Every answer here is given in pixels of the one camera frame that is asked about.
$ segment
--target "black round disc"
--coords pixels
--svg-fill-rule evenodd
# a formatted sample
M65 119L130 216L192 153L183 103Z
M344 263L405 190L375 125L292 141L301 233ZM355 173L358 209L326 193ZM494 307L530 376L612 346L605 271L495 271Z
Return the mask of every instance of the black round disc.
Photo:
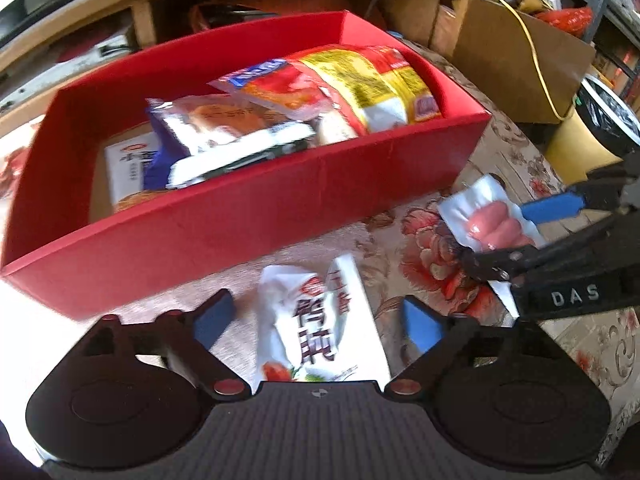
M54 370L31 396L27 427L54 459L120 469L171 452L200 422L196 389L164 368L98 355Z
M597 453L609 403L574 364L523 356L447 374L435 407L444 431L494 465L569 466Z

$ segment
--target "open red cardboard box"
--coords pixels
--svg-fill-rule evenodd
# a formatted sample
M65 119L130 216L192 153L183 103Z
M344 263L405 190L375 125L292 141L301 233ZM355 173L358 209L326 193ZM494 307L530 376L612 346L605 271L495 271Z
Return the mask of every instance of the open red cardboard box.
M212 93L208 81L329 43L397 48L442 117L283 156L90 222L98 153L146 122L145 99ZM348 12L231 25L115 61L62 89L15 194L2 276L82 319L450 185L490 115L400 41Z

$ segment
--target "yellow cable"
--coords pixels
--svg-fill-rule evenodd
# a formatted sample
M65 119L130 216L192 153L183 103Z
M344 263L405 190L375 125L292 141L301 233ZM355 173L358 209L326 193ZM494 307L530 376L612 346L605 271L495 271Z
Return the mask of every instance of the yellow cable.
M542 71L540 70L540 64L538 63L538 54L536 52L536 47L533 44L533 39L531 37L531 34L529 33L529 29L527 28L527 25L525 25L525 23L522 21L522 18L518 14L517 10L514 10L513 7L511 7L504 0L498 0L498 1L501 4L503 4L507 9L509 9L509 12L516 17L516 19L520 23L520 26L522 27L522 30L524 30L524 34L527 37L527 41L529 41L529 46L531 47L531 57L533 58L533 64L536 67L536 72L538 72L538 78L540 79L540 84L542 85L542 89L545 92L546 100L549 101L549 105L551 106L551 111L554 113L556 118L558 118L560 121L564 121L568 117L568 114L565 116L560 115L558 113L558 110L556 110L554 102L551 100L551 95L549 95L549 89L546 87L545 78L542 76Z

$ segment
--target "tablecloth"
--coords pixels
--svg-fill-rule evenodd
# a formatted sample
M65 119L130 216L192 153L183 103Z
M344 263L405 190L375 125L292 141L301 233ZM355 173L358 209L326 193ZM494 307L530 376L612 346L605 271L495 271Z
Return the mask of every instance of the tablecloth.
M496 176L504 184L509 197L518 203L558 192L561 183L548 162L516 125L458 70L437 54L420 46L410 46L462 85L493 114L474 154L451 189L421 197L314 240L118 308L115 313L121 316L122 321L150 321L160 312L172 308L193 310L219 288L229 288L236 297L238 318L217 341L212 352L250 380L255 368L256 345L256 319L252 306L255 304L255 285L262 269L269 264L295 264L324 275L333 258L350 252L358 263L392 375L414 357L399 322L400 299L405 294L415 294L443 314L465 311L483 324L512 322L492 291L462 272L447 242L450 233L438 216L435 205L443 196L463 189L486 173ZM542 226L540 231L548 240L555 240L597 217L595 214L582 214L579 218ZM22 297L20 301L31 300ZM76 333L83 332L92 322L89 320L74 327L78 329ZM609 399L612 423L599 457L600 463L604 463L640 406L640 390L636 388L640 374L640 365L636 364L636 313L629 308L597 316L547 321L542 326ZM46 332L46 327L40 329L42 333ZM69 341L67 347L72 344L73 341ZM28 374L29 371L14 368L12 373ZM8 429L10 434L24 432L22 428L12 428L11 425Z

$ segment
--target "black ribbed surface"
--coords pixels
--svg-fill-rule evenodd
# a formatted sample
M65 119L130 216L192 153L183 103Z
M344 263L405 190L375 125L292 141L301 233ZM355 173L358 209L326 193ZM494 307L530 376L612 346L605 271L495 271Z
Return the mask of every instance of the black ribbed surface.
M420 407L385 400L373 383L265 383L248 401L217 406L196 437L157 462L120 472L44 469L56 480L599 478L587 466L530 475L477 463Z

